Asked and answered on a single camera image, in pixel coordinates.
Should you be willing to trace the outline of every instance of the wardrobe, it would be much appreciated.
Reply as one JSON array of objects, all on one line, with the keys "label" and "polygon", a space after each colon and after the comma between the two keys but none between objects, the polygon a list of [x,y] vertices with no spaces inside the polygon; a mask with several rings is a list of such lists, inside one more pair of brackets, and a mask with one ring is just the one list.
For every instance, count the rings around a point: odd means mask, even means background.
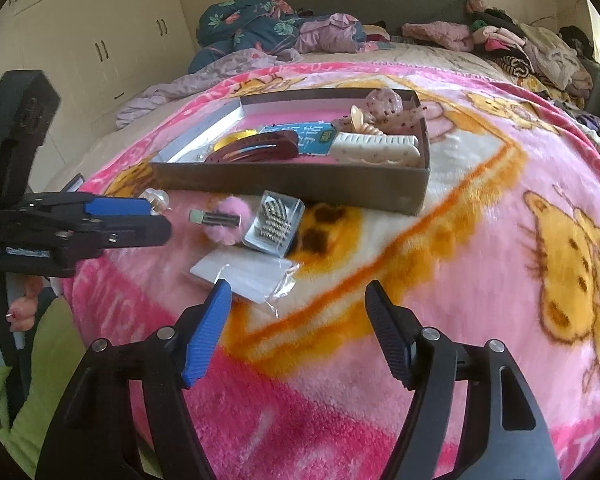
[{"label": "wardrobe", "polygon": [[61,97],[32,190],[115,131],[126,101],[185,75],[193,54],[180,0],[8,0],[0,11],[0,78],[41,69]]}]

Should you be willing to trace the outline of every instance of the brown hair clip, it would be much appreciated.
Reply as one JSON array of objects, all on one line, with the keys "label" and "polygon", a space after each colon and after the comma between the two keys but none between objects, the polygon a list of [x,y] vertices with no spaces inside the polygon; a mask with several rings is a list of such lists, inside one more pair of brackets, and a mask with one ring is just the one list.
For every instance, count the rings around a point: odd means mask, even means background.
[{"label": "brown hair clip", "polygon": [[211,153],[205,163],[289,160],[296,158],[298,153],[298,134],[293,130],[282,130],[234,140]]}]

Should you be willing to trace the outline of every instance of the blue gripper pad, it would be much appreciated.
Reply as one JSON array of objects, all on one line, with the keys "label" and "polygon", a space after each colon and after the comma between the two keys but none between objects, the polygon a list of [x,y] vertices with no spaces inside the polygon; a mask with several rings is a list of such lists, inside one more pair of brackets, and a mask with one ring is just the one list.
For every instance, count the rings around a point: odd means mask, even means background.
[{"label": "blue gripper pad", "polygon": [[92,216],[147,216],[151,204],[144,198],[99,196],[84,205],[84,212]]},{"label": "blue gripper pad", "polygon": [[224,328],[231,309],[231,286],[221,280],[213,296],[207,298],[208,309],[187,344],[187,357],[182,371],[182,379],[187,388],[206,374],[211,356]]}]

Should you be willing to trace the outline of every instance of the yellow hair clip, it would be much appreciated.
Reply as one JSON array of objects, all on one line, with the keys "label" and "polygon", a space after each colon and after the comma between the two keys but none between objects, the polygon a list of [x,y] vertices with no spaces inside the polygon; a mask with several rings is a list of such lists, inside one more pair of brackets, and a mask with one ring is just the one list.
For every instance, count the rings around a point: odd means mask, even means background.
[{"label": "yellow hair clip", "polygon": [[236,140],[245,139],[247,137],[251,137],[257,134],[258,133],[256,130],[240,130],[239,132],[234,132],[218,140],[218,142],[216,142],[214,145],[214,151],[216,152],[217,150],[224,148],[226,145],[231,144]]}]

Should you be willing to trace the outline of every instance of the pink blanket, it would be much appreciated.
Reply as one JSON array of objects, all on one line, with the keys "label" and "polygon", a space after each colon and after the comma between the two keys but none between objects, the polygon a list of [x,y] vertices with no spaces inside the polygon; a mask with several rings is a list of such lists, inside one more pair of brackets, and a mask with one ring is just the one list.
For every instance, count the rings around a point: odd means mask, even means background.
[{"label": "pink blanket", "polygon": [[[412,88],[427,105],[431,176],[417,218],[308,208],[291,258],[297,285],[270,312],[235,301],[208,374],[186,392],[219,479],[377,479],[411,394],[392,378],[366,318],[378,279],[394,303],[450,338],[502,339],[549,425],[567,476],[600,436],[600,158],[580,130],[531,92],[405,65],[301,64],[225,81],[190,102],[85,185],[131,195],[145,160],[248,92],[320,86]],[[186,221],[217,196],[171,193],[173,238],[80,264],[65,292],[87,341],[136,341],[206,290],[187,269],[213,245]],[[458,387],[438,472],[461,431]],[[134,391],[139,429],[148,434]]]}]

